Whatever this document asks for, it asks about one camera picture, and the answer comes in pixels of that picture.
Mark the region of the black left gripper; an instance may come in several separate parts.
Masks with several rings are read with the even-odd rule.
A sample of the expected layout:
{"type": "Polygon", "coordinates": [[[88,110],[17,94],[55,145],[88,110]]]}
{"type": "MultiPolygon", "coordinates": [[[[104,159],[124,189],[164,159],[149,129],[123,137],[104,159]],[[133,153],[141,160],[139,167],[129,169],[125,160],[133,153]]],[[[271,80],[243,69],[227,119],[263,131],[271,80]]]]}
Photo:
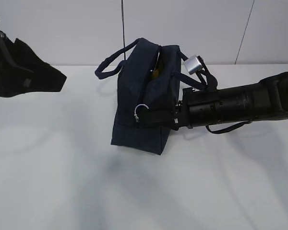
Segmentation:
{"type": "Polygon", "coordinates": [[[11,98],[26,92],[60,92],[67,77],[50,64],[40,59],[31,47],[20,39],[12,45],[12,56],[7,49],[7,36],[0,31],[0,97],[11,98]],[[16,63],[32,71],[30,83],[8,81],[3,77],[17,67],[16,63]]]}

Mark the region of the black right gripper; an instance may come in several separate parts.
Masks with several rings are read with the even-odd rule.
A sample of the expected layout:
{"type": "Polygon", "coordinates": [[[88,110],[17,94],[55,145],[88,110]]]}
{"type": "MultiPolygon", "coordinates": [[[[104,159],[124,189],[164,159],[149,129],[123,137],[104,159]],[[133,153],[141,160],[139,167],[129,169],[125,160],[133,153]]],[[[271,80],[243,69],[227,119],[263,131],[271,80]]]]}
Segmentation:
{"type": "Polygon", "coordinates": [[[194,88],[182,90],[182,100],[178,101],[173,114],[172,109],[141,109],[138,112],[138,127],[181,127],[192,129],[190,108],[194,106],[194,88]]]}

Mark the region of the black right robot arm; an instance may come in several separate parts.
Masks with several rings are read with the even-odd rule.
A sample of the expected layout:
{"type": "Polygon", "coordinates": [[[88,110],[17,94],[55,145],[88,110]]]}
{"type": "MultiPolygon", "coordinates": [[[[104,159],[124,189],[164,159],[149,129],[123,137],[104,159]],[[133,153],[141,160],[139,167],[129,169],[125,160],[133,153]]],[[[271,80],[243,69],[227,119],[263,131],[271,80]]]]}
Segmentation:
{"type": "Polygon", "coordinates": [[[173,77],[189,85],[183,89],[181,101],[172,108],[152,109],[140,103],[133,111],[139,124],[160,125],[173,130],[181,127],[206,127],[232,123],[213,131],[223,134],[256,121],[288,119],[288,72],[264,78],[258,83],[226,89],[217,89],[217,79],[209,72],[200,56],[184,61],[189,75],[196,74],[199,81],[189,75],[175,72],[173,77]]]}

